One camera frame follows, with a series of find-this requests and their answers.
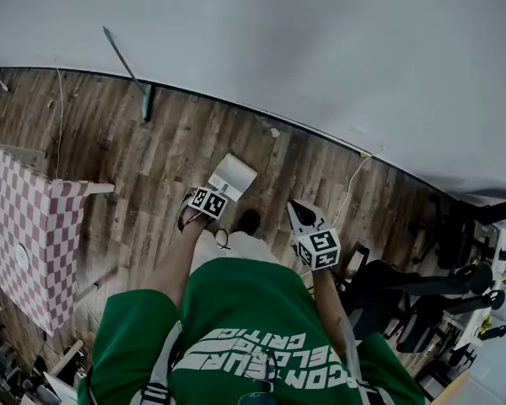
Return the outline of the table with pink checkered cloth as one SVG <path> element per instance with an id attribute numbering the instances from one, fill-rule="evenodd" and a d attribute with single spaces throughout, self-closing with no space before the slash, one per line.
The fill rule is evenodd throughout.
<path id="1" fill-rule="evenodd" d="M 51 180 L 0 145 L 0 288 L 51 335 L 73 314 L 84 204 L 109 183 Z M 13 249 L 24 246 L 22 269 Z"/>

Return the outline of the teal broom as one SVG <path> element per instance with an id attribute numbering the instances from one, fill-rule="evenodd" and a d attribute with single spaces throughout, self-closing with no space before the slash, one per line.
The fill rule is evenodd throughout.
<path id="1" fill-rule="evenodd" d="M 111 48 L 113 49 L 114 53 L 116 54 L 117 58 L 121 62 L 121 65 L 125 68 L 128 75 L 134 82 L 134 84 L 137 86 L 137 88 L 141 91 L 143 100 L 141 105 L 141 118 L 144 122 L 150 122 L 152 120 L 152 107 L 153 107 L 153 85 L 151 83 L 148 84 L 142 84 L 140 80 L 137 78 L 137 76 L 133 73 L 132 69 L 130 68 L 129 64 L 127 63 L 127 60 L 122 55 L 121 50 L 119 49 L 118 45 L 114 41 L 114 37 L 110 30 L 106 26 L 102 26 L 102 30 L 104 32 L 105 38 L 109 42 Z"/>

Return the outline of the person's right forearm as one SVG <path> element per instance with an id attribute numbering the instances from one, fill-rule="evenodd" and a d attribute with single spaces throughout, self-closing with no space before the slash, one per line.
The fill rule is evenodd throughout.
<path id="1" fill-rule="evenodd" d="M 342 306 L 336 285 L 328 268 L 312 272 L 315 307 L 321 324 L 338 355 L 346 353 L 342 322 L 347 314 Z"/>

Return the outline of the black shoe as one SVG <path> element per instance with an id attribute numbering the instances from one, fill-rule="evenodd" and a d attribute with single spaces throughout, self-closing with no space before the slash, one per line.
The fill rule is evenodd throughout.
<path id="1" fill-rule="evenodd" d="M 244 211 L 236 226 L 236 232 L 243 232 L 249 236 L 256 233 L 261 223 L 261 216 L 255 209 Z"/>

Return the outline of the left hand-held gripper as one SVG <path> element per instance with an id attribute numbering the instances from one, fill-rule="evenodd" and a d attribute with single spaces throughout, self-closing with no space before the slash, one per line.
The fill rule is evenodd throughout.
<path id="1" fill-rule="evenodd" d="M 188 206 L 206 214 L 209 218 L 219 220 L 228 204 L 228 198 L 210 188 L 199 187 L 188 202 Z"/>

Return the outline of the black office chair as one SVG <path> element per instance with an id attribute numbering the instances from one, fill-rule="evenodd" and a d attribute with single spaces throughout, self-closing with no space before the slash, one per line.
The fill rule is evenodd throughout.
<path id="1" fill-rule="evenodd" d="M 475 237 L 476 225 L 490 225 L 506 220 L 506 202 L 478 207 L 457 201 L 450 206 L 447 214 L 442 214 L 439 197 L 433 194 L 429 201 L 435 207 L 434 224 L 411 222 L 408 225 L 413 235 L 419 230 L 430 233 L 423 252 L 412 259 L 413 263 L 423 262 L 433 248 L 438 249 L 438 267 L 450 271 L 465 266 L 473 248 L 477 248 L 482 258 L 494 257 L 495 250 L 489 245 L 489 240 L 479 241 Z"/>
<path id="2" fill-rule="evenodd" d="M 445 339 L 440 326 L 444 315 L 501 307 L 505 294 L 491 289 L 493 273 L 482 262 L 447 276 L 403 273 L 381 260 L 369 260 L 369 249 L 360 246 L 362 261 L 351 281 L 339 276 L 340 300 L 358 341 L 383 333 L 398 334 L 396 351 L 424 352 L 435 336 Z"/>

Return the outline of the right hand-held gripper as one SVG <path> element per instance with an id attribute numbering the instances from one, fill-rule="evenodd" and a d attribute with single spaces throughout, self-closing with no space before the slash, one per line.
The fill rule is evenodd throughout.
<path id="1" fill-rule="evenodd" d="M 336 266 L 341 244 L 336 230 L 327 229 L 326 218 L 320 208 L 310 202 L 293 199 L 287 202 L 287 210 L 291 229 L 299 235 L 293 243 L 302 263 L 311 271 Z"/>

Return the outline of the green printed t-shirt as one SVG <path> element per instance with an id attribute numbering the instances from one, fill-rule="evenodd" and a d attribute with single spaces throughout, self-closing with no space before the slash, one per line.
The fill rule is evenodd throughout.
<path id="1" fill-rule="evenodd" d="M 293 270 L 202 273 L 180 308 L 155 290 L 108 299 L 78 405 L 424 405 L 381 335 L 357 351 L 352 370 Z"/>

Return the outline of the white round plate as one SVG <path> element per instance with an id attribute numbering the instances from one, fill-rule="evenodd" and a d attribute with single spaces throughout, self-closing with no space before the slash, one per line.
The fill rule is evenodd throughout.
<path id="1" fill-rule="evenodd" d="M 17 244 L 13 249 L 14 260 L 24 270 L 30 266 L 30 257 L 23 245 Z"/>

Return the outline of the white long-handled dustpan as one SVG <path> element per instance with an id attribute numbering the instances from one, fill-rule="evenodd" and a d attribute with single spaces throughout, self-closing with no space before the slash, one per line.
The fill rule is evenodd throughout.
<path id="1" fill-rule="evenodd" d="M 255 170 L 227 153 L 211 174 L 208 184 L 230 200 L 238 202 L 256 177 Z"/>

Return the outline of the person's beige trousers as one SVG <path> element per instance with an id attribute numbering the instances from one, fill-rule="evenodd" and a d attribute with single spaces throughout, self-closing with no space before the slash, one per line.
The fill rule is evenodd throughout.
<path id="1" fill-rule="evenodd" d="M 262 263 L 283 266 L 264 240 L 236 231 L 228 235 L 227 244 L 222 247 L 213 233 L 204 230 L 196 243 L 190 275 L 234 275 Z"/>

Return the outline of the person's left forearm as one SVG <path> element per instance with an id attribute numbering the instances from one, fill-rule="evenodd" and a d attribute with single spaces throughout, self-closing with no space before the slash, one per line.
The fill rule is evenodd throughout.
<path id="1" fill-rule="evenodd" d="M 172 242 L 167 252 L 158 261 L 157 267 L 141 286 L 166 295 L 177 308 L 181 307 L 191 271 L 196 243 L 206 228 L 208 218 L 194 213 L 191 208 L 184 212 L 184 227 Z"/>

